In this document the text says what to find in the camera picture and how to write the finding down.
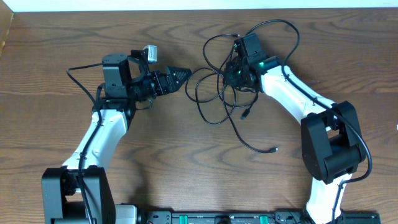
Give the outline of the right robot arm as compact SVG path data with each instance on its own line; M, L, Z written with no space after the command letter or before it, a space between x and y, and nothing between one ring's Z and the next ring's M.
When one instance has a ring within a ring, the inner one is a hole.
M343 192L360 163L371 161L354 106L321 96L270 57L255 33L234 41L236 58L226 64L223 83L248 88L279 102L301 127L302 159L312 176L305 216L310 223L341 223Z

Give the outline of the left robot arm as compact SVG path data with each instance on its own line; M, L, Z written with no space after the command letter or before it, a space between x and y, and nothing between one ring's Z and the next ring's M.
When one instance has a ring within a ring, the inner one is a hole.
M59 168L42 176L46 223L146 223L135 205L116 205L106 169L137 111L136 104L178 91L192 75L188 68L168 66L152 71L156 55L133 50L103 57L104 83L97 87L91 123L74 153Z

